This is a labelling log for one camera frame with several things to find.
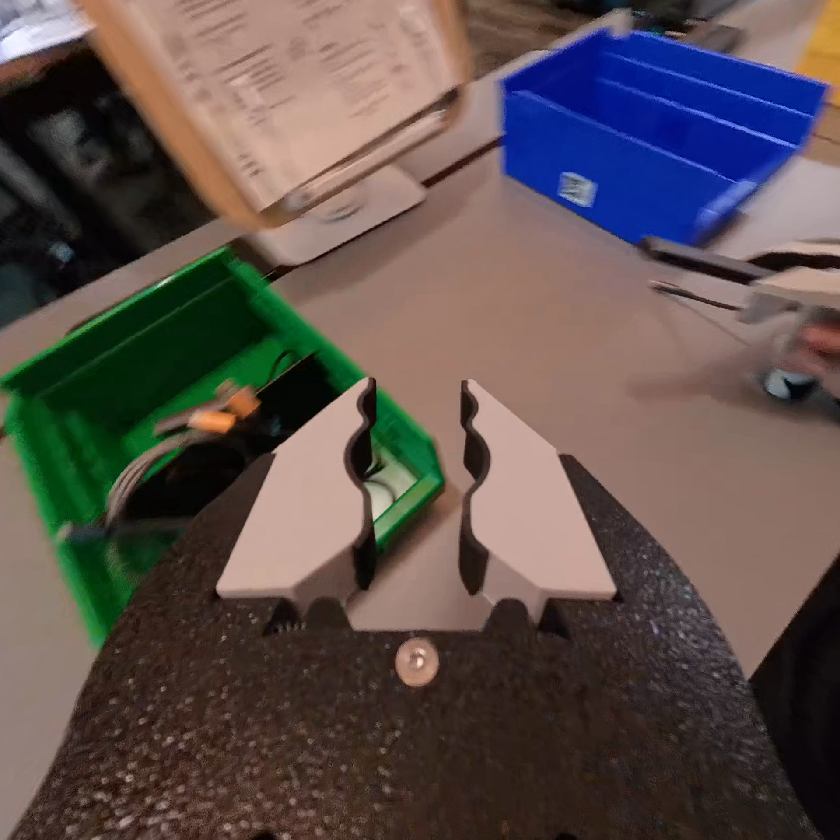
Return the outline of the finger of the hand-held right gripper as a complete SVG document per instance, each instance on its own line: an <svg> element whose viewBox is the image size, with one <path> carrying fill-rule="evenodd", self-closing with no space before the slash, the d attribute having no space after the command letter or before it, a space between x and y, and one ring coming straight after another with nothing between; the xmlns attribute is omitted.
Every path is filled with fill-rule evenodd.
<svg viewBox="0 0 840 840"><path fill-rule="evenodd" d="M699 294L696 294L693 291L687 290L682 287L678 287L668 282L651 280L648 282L648 288L655 294L658 294L659 296L674 300L697 303L701 306L717 309L724 312L741 313L743 311L743 306L741 305L731 304L724 301L718 301L715 299L704 297Z"/></svg>
<svg viewBox="0 0 840 840"><path fill-rule="evenodd" d="M646 257L680 270L702 274L748 286L771 277L774 272L749 262L726 257L707 251L677 244L659 237L645 237L637 243L637 249Z"/></svg>

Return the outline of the person's right hand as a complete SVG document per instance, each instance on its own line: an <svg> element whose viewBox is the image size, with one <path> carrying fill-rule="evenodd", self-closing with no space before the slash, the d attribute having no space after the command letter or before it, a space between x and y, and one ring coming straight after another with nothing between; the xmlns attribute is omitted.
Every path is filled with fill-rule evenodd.
<svg viewBox="0 0 840 840"><path fill-rule="evenodd" d="M800 345L825 391L839 400L839 324L812 322L800 333Z"/></svg>

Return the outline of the printed instruction sheet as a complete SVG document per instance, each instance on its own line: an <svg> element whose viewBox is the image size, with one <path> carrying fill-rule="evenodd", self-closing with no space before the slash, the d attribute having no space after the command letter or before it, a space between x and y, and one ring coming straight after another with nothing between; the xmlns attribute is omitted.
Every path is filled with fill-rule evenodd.
<svg viewBox="0 0 840 840"><path fill-rule="evenodd" d="M122 2L155 129L219 213L293 216L439 131L460 2Z"/></svg>

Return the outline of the grey wire harness orange connectors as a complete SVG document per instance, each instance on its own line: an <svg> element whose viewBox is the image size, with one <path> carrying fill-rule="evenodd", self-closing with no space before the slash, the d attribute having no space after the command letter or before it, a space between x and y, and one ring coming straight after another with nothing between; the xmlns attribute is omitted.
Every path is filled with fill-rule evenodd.
<svg viewBox="0 0 840 840"><path fill-rule="evenodd" d="M198 445L221 442L260 407L251 386L221 385L216 397L201 406L180 412L164 420L162 440L131 461L114 480L108 492L106 507L100 519L88 523L68 521L56 535L58 545L85 545L142 537L147 534L171 535L182 531L190 517L157 517L126 519L130 499L144 478L162 460L172 454Z"/></svg>

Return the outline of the green plastic bin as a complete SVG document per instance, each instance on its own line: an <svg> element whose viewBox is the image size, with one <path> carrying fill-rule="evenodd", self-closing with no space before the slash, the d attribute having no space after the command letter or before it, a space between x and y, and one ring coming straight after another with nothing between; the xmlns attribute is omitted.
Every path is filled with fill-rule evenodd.
<svg viewBox="0 0 840 840"><path fill-rule="evenodd" d="M5 430L94 648L172 542L143 535L72 544L62 527L99 518L120 472L154 442L154 425L215 395L225 380L264 383L293 358L324 369L332 391L366 373L221 248L73 329L2 378Z"/></svg>

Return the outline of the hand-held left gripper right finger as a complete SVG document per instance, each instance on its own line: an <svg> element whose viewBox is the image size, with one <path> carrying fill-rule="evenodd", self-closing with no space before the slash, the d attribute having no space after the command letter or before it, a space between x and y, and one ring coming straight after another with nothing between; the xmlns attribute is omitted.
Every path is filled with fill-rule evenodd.
<svg viewBox="0 0 840 840"><path fill-rule="evenodd" d="M460 385L464 465L459 576L491 606L521 603L542 621L552 601L613 601L616 583L560 453L475 380Z"/></svg>

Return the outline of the black electronic part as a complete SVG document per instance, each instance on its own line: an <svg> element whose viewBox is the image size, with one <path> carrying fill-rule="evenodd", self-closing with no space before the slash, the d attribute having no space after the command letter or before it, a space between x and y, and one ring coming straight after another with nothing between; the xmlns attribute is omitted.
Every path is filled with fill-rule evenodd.
<svg viewBox="0 0 840 840"><path fill-rule="evenodd" d="M301 357L282 353L256 390L258 409L215 440L180 447L165 465L144 475L118 521L194 517L342 393L329 374L318 351Z"/></svg>

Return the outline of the yellow bin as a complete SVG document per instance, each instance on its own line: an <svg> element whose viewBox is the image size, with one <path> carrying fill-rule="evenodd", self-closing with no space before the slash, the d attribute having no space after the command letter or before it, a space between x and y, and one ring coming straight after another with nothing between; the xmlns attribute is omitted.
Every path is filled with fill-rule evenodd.
<svg viewBox="0 0 840 840"><path fill-rule="evenodd" d="M796 72L839 89L839 1L826 1Z"/></svg>

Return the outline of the white paper sheets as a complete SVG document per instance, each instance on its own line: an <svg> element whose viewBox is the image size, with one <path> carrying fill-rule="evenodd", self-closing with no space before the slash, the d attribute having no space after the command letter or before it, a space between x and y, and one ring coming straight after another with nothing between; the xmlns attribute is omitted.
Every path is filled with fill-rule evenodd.
<svg viewBox="0 0 840 840"><path fill-rule="evenodd" d="M75 1L1 1L1 63L72 44L92 30Z"/></svg>

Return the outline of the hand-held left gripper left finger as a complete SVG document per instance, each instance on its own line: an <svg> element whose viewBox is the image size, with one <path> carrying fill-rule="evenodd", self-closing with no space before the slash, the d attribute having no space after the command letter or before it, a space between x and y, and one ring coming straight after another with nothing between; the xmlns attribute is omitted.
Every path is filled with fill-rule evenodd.
<svg viewBox="0 0 840 840"><path fill-rule="evenodd" d="M272 452L218 597L345 607L370 586L376 542L364 476L376 409L375 379L364 377Z"/></svg>

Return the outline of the blue plastic bin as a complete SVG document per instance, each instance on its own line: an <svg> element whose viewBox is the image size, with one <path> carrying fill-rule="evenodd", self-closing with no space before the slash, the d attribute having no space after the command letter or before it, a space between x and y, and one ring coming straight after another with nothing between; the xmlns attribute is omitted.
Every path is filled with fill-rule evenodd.
<svg viewBox="0 0 840 840"><path fill-rule="evenodd" d="M502 79L503 170L631 244L704 245L802 150L828 90L601 28Z"/></svg>

